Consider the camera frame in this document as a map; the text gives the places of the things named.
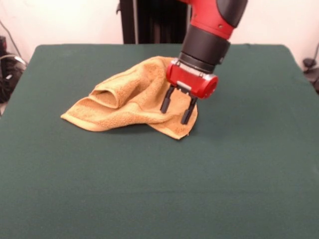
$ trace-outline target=towel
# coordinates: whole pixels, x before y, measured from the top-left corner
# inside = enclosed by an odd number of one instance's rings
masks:
[[[88,131],[148,124],[174,139],[182,139],[189,135],[198,112],[196,106],[188,124],[181,124],[190,97],[175,89],[167,113],[161,113],[169,88],[166,68],[171,60],[170,57],[152,57],[104,80],[61,118]]]

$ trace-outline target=black metal frame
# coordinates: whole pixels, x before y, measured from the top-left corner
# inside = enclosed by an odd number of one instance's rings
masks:
[[[135,44],[133,0],[120,0],[124,44]]]
[[[134,44],[133,0],[120,0],[124,44]],[[139,44],[182,43],[187,5],[177,0],[137,0]]]

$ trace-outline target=black cable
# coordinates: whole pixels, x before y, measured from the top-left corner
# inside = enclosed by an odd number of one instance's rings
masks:
[[[4,28],[4,30],[8,33],[8,35],[9,35],[9,37],[10,37],[10,40],[12,41],[12,43],[13,43],[13,45],[14,45],[14,47],[15,47],[15,49],[16,49],[18,55],[19,55],[19,57],[21,57],[21,53],[20,53],[18,47],[16,46],[16,44],[15,44],[15,42],[14,42],[12,36],[11,36],[11,33],[10,33],[9,30],[5,27],[5,25],[2,23],[1,20],[0,20],[0,25],[1,25],[1,26]]]
[[[314,59],[316,59],[316,58],[317,58],[317,56],[318,56],[318,52],[319,52],[319,43],[318,43],[318,46],[317,46],[317,49],[316,49],[316,53],[315,53],[315,57],[314,57]]]

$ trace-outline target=black device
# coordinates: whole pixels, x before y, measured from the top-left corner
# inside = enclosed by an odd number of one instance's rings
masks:
[[[21,75],[24,72],[22,64],[14,57],[5,57],[9,55],[6,51],[6,38],[0,36],[0,104],[8,102],[14,91]]]
[[[303,60],[303,64],[305,67],[304,75],[307,77],[309,82],[313,85],[317,93],[319,93],[319,67],[317,65],[316,58],[318,57],[319,53],[319,43],[317,45],[315,55],[313,58],[306,58]]]

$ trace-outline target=green fabric surface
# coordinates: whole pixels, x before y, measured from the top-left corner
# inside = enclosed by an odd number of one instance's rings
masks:
[[[36,49],[0,119],[0,239],[319,238],[318,96],[284,46],[232,45],[181,141],[60,119],[104,79],[180,49]]]

